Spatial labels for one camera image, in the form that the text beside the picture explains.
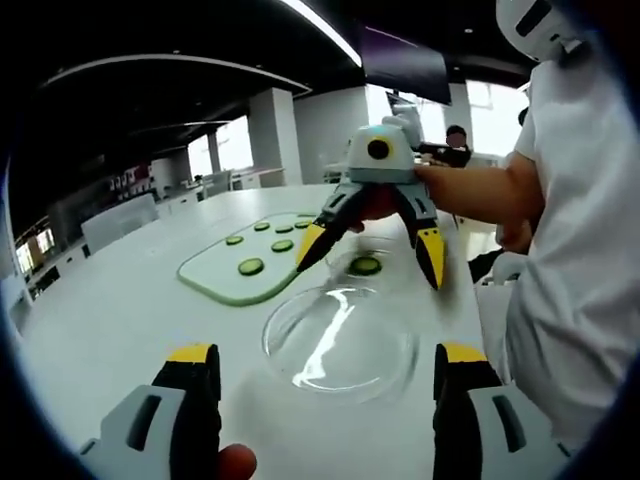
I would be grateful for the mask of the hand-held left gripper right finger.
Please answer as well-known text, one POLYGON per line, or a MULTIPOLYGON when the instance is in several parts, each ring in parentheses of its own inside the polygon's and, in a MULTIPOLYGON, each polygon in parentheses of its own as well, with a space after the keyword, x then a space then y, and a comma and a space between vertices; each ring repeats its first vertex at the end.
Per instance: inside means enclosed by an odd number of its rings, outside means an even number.
POLYGON ((553 479, 569 461, 549 419, 471 346, 436 346, 433 397, 435 479, 553 479))

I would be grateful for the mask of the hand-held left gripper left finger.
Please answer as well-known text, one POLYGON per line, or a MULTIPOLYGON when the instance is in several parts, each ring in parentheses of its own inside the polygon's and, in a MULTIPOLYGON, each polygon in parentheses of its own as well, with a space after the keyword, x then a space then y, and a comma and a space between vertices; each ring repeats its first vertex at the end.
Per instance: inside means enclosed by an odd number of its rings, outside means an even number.
POLYGON ((79 457, 97 479, 193 479, 216 472, 221 416, 215 344, 174 351, 101 421, 79 457))

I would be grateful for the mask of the person's left hand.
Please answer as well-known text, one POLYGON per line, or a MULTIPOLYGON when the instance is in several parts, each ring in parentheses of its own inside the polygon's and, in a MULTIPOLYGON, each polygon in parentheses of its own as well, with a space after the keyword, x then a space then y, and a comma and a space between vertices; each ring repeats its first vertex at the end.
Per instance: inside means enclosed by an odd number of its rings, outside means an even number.
POLYGON ((245 445, 232 444, 218 453, 217 478, 220 480, 250 480, 257 467, 254 452, 245 445))

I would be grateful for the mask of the person's right hand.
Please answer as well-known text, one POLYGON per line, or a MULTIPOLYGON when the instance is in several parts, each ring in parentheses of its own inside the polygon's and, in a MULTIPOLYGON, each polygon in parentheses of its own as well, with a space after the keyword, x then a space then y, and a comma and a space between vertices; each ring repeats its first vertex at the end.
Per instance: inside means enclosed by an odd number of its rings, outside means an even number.
POLYGON ((365 198, 364 207, 348 228, 354 233, 365 230, 365 223, 382 220, 398 213, 395 190, 390 185, 375 185, 365 198))

